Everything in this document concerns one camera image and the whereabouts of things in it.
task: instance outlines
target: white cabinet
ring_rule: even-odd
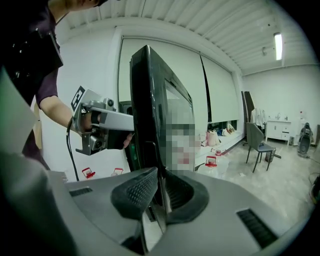
[[[268,138],[287,141],[289,144],[292,123],[286,120],[268,120],[266,123],[265,142]]]

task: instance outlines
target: chair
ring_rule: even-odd
[[[265,143],[261,145],[261,142],[263,139],[264,139],[264,134],[262,133],[262,131],[260,131],[259,128],[254,123],[247,122],[246,123],[246,141],[249,144],[249,152],[248,152],[248,156],[246,158],[245,163],[246,164],[248,163],[251,148],[254,148],[256,151],[258,151],[258,156],[256,158],[252,173],[255,172],[259,156],[260,156],[260,163],[261,163],[262,153],[271,152],[272,154],[272,151],[275,149],[274,147],[269,146]],[[270,165],[270,161],[268,162],[268,167],[266,168],[267,171],[269,169],[269,165]]]

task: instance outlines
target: monitor screen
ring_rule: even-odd
[[[193,171],[192,98],[166,62],[148,45],[131,58],[131,102],[141,168]]]

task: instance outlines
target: ceiling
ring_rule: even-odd
[[[69,29],[119,17],[148,18],[190,30],[223,50],[244,75],[318,61],[303,31],[269,0],[109,0],[69,13]],[[276,61],[274,33],[283,40]]]

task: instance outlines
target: chair leg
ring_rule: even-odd
[[[269,161],[268,161],[268,167],[266,168],[266,170],[268,171],[268,169],[269,169],[269,165],[270,165],[270,159],[271,159],[271,157],[272,157],[272,151],[271,151],[271,153],[270,153],[270,157],[269,157]]]
[[[249,159],[249,155],[250,155],[250,150],[251,150],[251,147],[249,146],[249,151],[248,151],[248,156],[246,157],[246,164],[248,163],[248,159]]]
[[[257,166],[257,163],[258,163],[258,159],[259,159],[259,155],[260,155],[260,154],[262,154],[262,153],[258,153],[258,156],[257,156],[257,158],[256,158],[255,165],[254,165],[254,168],[253,168],[252,173],[255,172],[255,169],[256,169],[256,166]]]

